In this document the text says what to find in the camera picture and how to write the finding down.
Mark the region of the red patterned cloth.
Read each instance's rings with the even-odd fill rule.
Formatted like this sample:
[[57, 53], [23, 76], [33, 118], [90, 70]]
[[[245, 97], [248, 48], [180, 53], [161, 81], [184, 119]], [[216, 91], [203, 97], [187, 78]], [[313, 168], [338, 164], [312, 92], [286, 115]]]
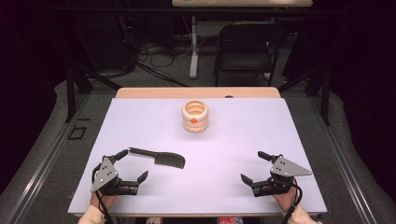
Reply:
[[244, 224], [241, 217], [219, 217], [218, 224]]

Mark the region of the white desk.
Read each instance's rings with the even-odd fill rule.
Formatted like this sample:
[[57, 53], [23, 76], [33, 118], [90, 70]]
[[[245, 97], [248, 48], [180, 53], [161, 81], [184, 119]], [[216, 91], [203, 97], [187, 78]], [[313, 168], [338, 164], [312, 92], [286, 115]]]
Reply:
[[[239, 8], [247, 9], [248, 7], [266, 7], [266, 8], [297, 8], [311, 7], [312, 0], [172, 0], [173, 7], [182, 8]], [[219, 31], [227, 22], [231, 20], [221, 19], [220, 21], [199, 21], [196, 16], [191, 17], [191, 67], [190, 78], [196, 79], [198, 74], [199, 49], [197, 38], [218, 36]]]

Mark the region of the black folding chair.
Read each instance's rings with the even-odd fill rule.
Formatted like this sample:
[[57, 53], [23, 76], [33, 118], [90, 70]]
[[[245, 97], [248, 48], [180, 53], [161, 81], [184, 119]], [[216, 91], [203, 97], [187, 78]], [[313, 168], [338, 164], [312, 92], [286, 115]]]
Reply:
[[268, 74], [270, 86], [276, 68], [279, 47], [288, 37], [286, 27], [278, 21], [238, 21], [219, 31], [213, 76], [219, 73]]

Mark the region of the black metal stand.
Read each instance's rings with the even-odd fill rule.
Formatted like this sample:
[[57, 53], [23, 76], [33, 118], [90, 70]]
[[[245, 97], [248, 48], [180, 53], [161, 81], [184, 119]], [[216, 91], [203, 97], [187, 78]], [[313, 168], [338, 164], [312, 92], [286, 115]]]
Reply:
[[66, 122], [69, 122], [76, 114], [76, 93], [75, 87], [78, 87], [83, 94], [89, 94], [92, 92], [93, 87], [89, 81], [89, 78], [98, 80], [99, 82], [107, 85], [113, 90], [119, 90], [120, 85], [111, 81], [110, 79], [103, 77], [97, 72], [89, 69], [88, 67], [78, 65], [71, 66], [66, 73], [66, 88], [67, 88], [67, 117]]
[[288, 90], [297, 85], [304, 79], [309, 79], [304, 89], [304, 94], [307, 97], [314, 97], [321, 91], [320, 97], [320, 116], [326, 125], [330, 125], [329, 121], [329, 102], [330, 102], [330, 84], [331, 71], [326, 65], [318, 65], [306, 73], [289, 80], [286, 84], [278, 87], [279, 92]]

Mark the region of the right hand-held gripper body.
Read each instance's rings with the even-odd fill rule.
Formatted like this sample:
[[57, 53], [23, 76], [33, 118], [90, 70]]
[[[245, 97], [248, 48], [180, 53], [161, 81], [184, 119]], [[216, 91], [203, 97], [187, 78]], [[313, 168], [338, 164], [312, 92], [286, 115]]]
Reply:
[[251, 188], [255, 197], [287, 193], [293, 185], [295, 176], [312, 175], [312, 172], [278, 155], [276, 161], [272, 163], [270, 175], [265, 181], [253, 182]]

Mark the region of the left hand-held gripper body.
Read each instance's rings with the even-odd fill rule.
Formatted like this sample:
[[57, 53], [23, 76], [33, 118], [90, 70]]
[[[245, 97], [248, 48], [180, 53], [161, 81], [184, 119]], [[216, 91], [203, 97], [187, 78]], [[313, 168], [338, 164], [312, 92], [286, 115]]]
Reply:
[[119, 178], [115, 162], [114, 157], [103, 157], [102, 163], [93, 174], [91, 192], [101, 192], [105, 196], [136, 195], [139, 183]]

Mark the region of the person's right hand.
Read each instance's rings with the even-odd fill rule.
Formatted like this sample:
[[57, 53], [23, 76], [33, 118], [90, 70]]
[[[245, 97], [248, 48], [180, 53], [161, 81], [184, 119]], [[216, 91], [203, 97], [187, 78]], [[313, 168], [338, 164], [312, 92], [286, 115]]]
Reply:
[[297, 188], [291, 187], [287, 193], [274, 195], [276, 203], [283, 212], [287, 212], [295, 203]]

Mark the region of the person's left hand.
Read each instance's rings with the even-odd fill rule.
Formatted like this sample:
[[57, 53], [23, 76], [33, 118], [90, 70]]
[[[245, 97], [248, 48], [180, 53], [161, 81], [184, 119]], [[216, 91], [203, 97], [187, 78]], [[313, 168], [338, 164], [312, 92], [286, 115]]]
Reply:
[[96, 208], [105, 207], [106, 209], [110, 209], [116, 200], [117, 200], [116, 196], [103, 195], [102, 192], [97, 190], [91, 196], [90, 205], [93, 205]]

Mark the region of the cream ribbed cup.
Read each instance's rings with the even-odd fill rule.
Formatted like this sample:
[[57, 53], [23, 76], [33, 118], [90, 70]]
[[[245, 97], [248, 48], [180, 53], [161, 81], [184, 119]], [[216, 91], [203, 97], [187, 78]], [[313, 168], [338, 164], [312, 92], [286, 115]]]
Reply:
[[208, 106], [199, 100], [192, 100], [182, 106], [183, 127], [191, 133], [201, 133], [208, 127]]

